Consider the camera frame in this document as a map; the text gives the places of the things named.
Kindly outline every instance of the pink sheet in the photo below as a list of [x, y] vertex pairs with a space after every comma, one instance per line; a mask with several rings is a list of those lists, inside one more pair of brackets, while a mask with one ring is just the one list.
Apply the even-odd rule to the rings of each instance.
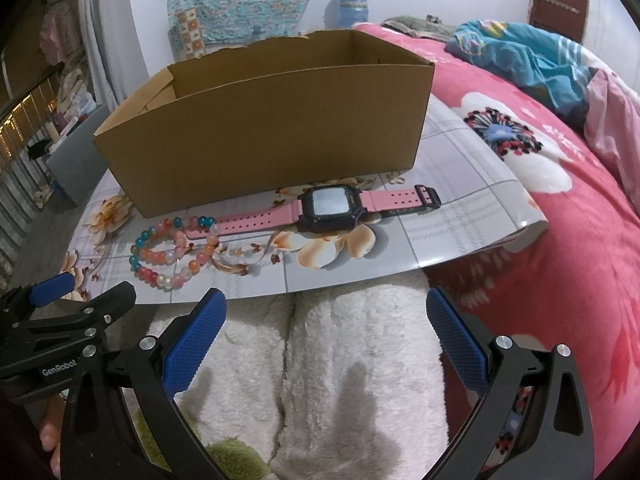
[[[614, 177], [583, 140], [512, 84], [378, 25], [356, 27], [432, 60], [432, 93], [463, 119], [486, 107], [509, 114], [542, 143], [504, 162], [533, 196], [549, 229], [533, 245], [498, 248], [427, 270], [494, 333], [529, 348], [568, 344], [591, 410], [596, 475], [640, 420], [640, 219]], [[464, 391], [449, 390], [455, 431], [466, 417]]]
[[640, 99], [598, 70], [587, 86], [584, 137], [640, 214]]

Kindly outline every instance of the cardboard box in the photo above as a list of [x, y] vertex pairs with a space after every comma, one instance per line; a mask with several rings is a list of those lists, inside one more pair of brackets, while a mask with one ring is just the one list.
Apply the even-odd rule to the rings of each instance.
[[433, 64], [356, 30], [271, 38], [165, 68], [95, 133], [138, 210], [413, 166]]

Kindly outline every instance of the pink watch strap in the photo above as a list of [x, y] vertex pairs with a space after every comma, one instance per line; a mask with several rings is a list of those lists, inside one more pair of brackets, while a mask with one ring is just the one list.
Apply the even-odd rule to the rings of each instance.
[[[294, 200], [267, 211], [221, 216], [216, 218], [216, 224], [220, 228], [221, 236], [251, 233], [295, 224], [301, 214], [302, 204], [300, 200]], [[207, 231], [204, 229], [187, 229], [186, 236], [189, 240], [199, 240], [207, 237]]]
[[415, 189], [397, 191], [363, 191], [360, 194], [362, 206], [369, 212], [391, 211], [420, 207], [422, 202]]

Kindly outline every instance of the watch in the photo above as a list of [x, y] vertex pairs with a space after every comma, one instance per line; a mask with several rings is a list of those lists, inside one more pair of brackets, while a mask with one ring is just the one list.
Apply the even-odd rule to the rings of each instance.
[[[440, 197], [432, 187], [421, 184], [413, 189], [362, 191], [353, 186], [313, 187], [293, 202], [267, 211], [239, 213], [216, 218], [220, 235], [250, 233], [296, 224], [315, 233], [353, 229], [368, 213], [383, 216], [434, 210]], [[187, 229], [187, 238], [207, 236], [205, 228]]]

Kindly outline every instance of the curtain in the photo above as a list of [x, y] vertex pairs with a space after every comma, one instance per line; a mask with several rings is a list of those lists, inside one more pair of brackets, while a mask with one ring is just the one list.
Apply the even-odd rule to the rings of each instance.
[[113, 84], [113, 77], [108, 67], [99, 0], [78, 0], [78, 3], [80, 30], [89, 60], [95, 99], [113, 112], [116, 106], [124, 101], [126, 95], [120, 85]]

